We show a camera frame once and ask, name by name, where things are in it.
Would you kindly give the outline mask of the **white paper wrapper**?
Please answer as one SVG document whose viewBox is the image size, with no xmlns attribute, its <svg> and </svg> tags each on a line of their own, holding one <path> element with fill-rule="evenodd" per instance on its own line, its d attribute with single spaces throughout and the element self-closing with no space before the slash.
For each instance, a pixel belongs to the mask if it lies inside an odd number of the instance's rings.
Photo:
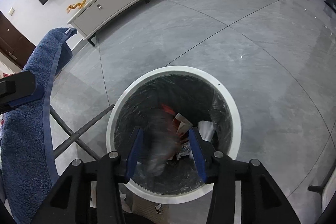
<svg viewBox="0 0 336 224">
<path fill-rule="evenodd" d="M 214 124 L 211 121 L 198 122 L 198 131 L 205 141 L 211 141 L 215 132 Z"/>
</svg>

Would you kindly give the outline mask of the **clear grey plastic bag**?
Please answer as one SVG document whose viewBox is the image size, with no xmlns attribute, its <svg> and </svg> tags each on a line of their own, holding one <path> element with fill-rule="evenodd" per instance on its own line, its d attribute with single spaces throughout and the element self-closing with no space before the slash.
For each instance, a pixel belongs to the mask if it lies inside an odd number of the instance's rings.
<svg viewBox="0 0 336 224">
<path fill-rule="evenodd" d="M 160 176 L 166 162 L 176 153 L 179 146 L 177 135 L 173 132 L 174 117 L 165 113 L 162 106 L 148 111 L 145 124 L 148 156 L 147 172 L 151 176 Z"/>
</svg>

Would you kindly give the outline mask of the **red snack wrapper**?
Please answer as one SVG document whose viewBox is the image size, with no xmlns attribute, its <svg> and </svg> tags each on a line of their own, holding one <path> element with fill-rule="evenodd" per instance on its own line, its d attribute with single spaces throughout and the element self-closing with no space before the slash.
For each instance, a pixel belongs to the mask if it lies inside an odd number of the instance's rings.
<svg viewBox="0 0 336 224">
<path fill-rule="evenodd" d="M 165 113 L 174 117 L 172 121 L 173 132 L 177 135 L 179 143 L 184 144 L 189 141 L 189 129 L 193 127 L 193 124 L 189 122 L 182 114 L 175 113 L 175 111 L 167 105 L 161 104 Z"/>
</svg>

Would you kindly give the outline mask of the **black trash bin liner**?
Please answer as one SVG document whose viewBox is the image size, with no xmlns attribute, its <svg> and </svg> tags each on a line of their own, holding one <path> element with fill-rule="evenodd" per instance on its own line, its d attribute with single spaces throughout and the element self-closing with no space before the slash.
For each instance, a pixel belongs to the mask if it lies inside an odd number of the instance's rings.
<svg viewBox="0 0 336 224">
<path fill-rule="evenodd" d="M 143 130 L 143 145 L 132 177 L 141 189 L 182 194 L 203 185 L 191 157 L 189 129 L 201 135 L 203 122 L 213 126 L 211 144 L 227 152 L 231 117 L 223 97 L 194 76 L 167 75 L 141 85 L 116 114 L 110 143 L 119 148 L 133 129 Z"/>
</svg>

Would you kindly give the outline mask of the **white round trash bin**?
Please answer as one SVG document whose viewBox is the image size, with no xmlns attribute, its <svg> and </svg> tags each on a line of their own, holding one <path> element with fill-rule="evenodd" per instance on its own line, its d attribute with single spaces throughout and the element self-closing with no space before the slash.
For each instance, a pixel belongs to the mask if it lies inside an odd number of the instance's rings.
<svg viewBox="0 0 336 224">
<path fill-rule="evenodd" d="M 126 187 L 163 204 L 193 201 L 212 190 L 191 157 L 191 128 L 232 159 L 242 138 L 240 114 L 227 88 L 214 76 L 187 66 L 155 69 L 122 93 L 108 121 L 107 150 L 121 148 L 135 127 L 143 130 L 143 143 Z"/>
</svg>

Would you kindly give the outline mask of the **dark brown entrance door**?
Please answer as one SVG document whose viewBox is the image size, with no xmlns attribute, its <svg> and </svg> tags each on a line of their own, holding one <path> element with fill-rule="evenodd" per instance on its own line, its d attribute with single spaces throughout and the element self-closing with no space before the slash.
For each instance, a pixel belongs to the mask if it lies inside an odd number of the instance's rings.
<svg viewBox="0 0 336 224">
<path fill-rule="evenodd" d="M 21 34 L 1 13 L 1 52 L 15 65 L 23 69 L 36 46 Z"/>
</svg>

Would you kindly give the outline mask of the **grey metal table legs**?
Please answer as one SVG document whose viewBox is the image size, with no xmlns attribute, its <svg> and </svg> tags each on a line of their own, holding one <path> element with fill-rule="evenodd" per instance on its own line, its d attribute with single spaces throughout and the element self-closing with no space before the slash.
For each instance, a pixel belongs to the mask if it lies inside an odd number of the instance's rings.
<svg viewBox="0 0 336 224">
<path fill-rule="evenodd" d="M 84 135 L 92 126 L 94 126 L 100 119 L 102 119 L 108 112 L 114 108 L 114 104 L 110 105 L 108 108 L 103 110 L 93 119 L 88 121 L 85 125 L 79 128 L 76 132 L 73 132 L 66 122 L 60 117 L 56 110 L 51 106 L 50 114 L 56 123 L 63 129 L 63 131 L 68 135 L 68 138 L 63 141 L 54 149 L 54 158 L 57 159 L 63 152 L 65 152 L 73 143 L 76 143 L 81 149 L 83 149 L 90 157 L 95 160 L 99 160 L 100 156 L 87 146 L 80 137 Z"/>
</svg>

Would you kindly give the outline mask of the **blue fluffy towel mat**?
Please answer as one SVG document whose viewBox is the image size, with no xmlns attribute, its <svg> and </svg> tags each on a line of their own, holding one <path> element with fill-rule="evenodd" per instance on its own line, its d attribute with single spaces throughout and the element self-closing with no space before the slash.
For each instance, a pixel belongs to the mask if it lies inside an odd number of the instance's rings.
<svg viewBox="0 0 336 224">
<path fill-rule="evenodd" d="M 59 178 L 50 128 L 50 96 L 55 76 L 72 58 L 67 40 L 76 33 L 74 28 L 55 28 L 42 38 L 23 69 L 35 76 L 44 94 L 4 116 L 3 190 L 16 223 L 31 222 Z"/>
</svg>

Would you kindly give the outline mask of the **beige wall switch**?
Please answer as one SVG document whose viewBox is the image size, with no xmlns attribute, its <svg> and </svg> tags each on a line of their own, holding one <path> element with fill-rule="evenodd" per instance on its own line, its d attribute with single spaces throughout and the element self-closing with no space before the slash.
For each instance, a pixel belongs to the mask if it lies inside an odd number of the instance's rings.
<svg viewBox="0 0 336 224">
<path fill-rule="evenodd" d="M 9 9 L 9 12 L 8 12 L 8 14 L 10 15 L 10 16 L 12 16 L 13 15 L 13 13 L 14 13 L 14 9 L 11 7 L 10 9 Z"/>
</svg>

